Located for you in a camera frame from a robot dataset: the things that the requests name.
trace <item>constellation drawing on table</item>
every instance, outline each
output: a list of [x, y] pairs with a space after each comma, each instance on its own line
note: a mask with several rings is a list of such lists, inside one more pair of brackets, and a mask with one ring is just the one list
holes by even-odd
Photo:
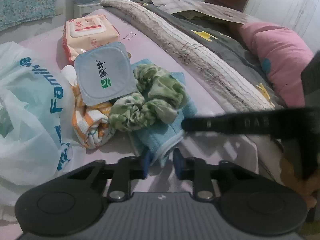
[[120, 41], [122, 40], [130, 40], [132, 39], [136, 34], [134, 33], [129, 33], [127, 36], [125, 36], [123, 39], [121, 39]]

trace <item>person's hand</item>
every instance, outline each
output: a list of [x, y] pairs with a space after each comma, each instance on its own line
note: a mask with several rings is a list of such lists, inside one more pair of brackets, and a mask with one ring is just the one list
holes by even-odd
[[297, 179], [294, 175], [294, 168], [285, 158], [280, 160], [280, 179], [283, 184], [300, 194], [306, 201], [308, 209], [316, 206], [317, 201], [311, 194], [320, 189], [320, 169], [318, 169], [309, 179]]

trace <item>gray ribbed panel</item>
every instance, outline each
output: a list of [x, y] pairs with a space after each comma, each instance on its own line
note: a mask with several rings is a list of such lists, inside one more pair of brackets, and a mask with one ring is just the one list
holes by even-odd
[[140, 193], [113, 203], [91, 228], [73, 236], [45, 238], [27, 234], [20, 240], [303, 240], [297, 234], [256, 237], [227, 224], [211, 204], [189, 193]]

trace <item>orange wipes package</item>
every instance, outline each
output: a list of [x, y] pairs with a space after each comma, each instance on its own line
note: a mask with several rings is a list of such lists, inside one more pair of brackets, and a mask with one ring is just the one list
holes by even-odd
[[73, 64], [79, 54], [119, 41], [119, 36], [105, 15], [91, 15], [66, 22], [62, 46]]

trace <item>orange striped towel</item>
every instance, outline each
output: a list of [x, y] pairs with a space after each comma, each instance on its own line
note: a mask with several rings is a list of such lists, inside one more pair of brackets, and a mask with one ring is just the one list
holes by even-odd
[[72, 126], [80, 143], [89, 149], [104, 145], [115, 133], [108, 125], [112, 104], [104, 102], [87, 106], [82, 100], [79, 85], [72, 86], [72, 91], [76, 99]]

